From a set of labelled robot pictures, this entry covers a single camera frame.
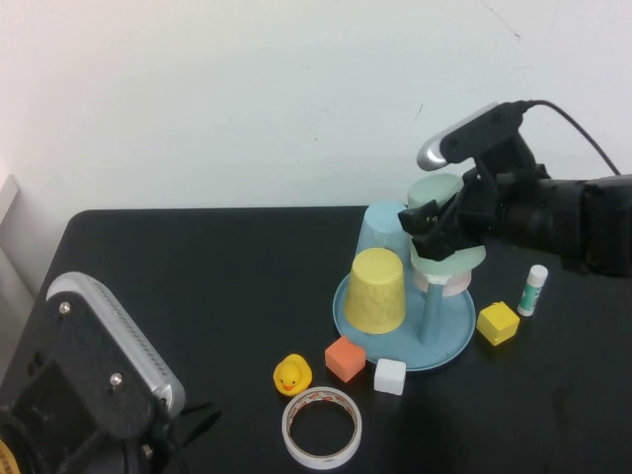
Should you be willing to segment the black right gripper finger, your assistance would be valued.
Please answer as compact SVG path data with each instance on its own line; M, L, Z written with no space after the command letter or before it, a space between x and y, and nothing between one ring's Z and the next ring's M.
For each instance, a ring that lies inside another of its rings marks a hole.
M464 232L464 225L458 216L457 196L450 197L443 204L431 199L420 207L408 207L398 213L398 219L409 235L456 235Z
M472 246L471 233L457 225L419 225L411 230L415 251L424 259L442 261Z

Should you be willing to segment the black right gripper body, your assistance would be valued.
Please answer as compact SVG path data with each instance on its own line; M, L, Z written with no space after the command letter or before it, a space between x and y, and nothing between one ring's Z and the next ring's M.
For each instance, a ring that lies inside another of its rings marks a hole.
M459 143L474 160L456 199L456 245L475 247L495 237L523 247L549 247L545 167L521 137Z

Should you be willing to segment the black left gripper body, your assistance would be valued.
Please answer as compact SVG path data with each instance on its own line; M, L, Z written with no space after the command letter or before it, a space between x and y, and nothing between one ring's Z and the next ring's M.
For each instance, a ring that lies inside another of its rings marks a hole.
M155 352L18 347L1 383L7 473L183 470L177 378Z

